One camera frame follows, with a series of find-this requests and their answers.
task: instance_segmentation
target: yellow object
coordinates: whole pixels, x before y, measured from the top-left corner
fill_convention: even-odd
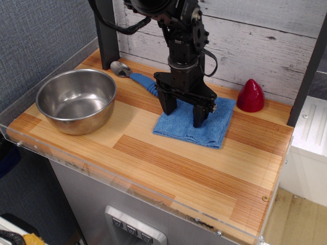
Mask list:
[[[26,245],[45,245],[44,241],[34,233],[23,235]]]

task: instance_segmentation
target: blue cloth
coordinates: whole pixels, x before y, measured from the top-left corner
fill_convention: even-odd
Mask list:
[[[163,113],[153,129],[154,134],[219,149],[225,137],[236,101],[217,98],[217,110],[209,113],[200,128],[193,127],[193,105],[177,100],[177,108]]]

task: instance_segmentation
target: blue spoon handle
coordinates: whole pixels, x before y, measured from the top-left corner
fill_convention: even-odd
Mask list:
[[[151,78],[139,73],[132,73],[129,77],[143,85],[143,87],[145,87],[154,96],[158,97],[158,92],[155,89],[155,81],[153,81]]]

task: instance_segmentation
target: blue object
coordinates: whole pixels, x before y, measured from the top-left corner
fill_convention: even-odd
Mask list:
[[[154,96],[158,97],[158,92],[155,89],[155,81],[153,81],[151,78],[139,73],[132,73],[129,77],[143,85],[143,87],[145,87]]]
[[[7,156],[0,161],[0,178],[6,175],[20,161],[18,147],[13,145]]]
[[[235,100],[217,98],[217,110],[209,113],[200,128],[193,127],[193,105],[177,100],[177,108],[163,113],[153,129],[154,134],[219,149],[231,119]]]

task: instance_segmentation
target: button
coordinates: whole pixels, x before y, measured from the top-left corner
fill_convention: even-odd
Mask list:
[[[151,236],[149,236],[149,235],[147,235],[147,234],[145,234],[143,232],[141,233],[141,236],[142,236],[143,241],[146,241],[148,243],[153,243],[153,240],[152,240]]]
[[[116,219],[114,217],[112,217],[112,222],[115,226],[122,228],[123,227],[123,222],[121,222],[119,219]]]
[[[129,225],[127,225],[127,231],[129,232],[129,233],[131,233],[132,235],[134,235],[134,236],[137,236],[137,230],[134,228],[134,227],[131,227],[131,226],[129,226]]]

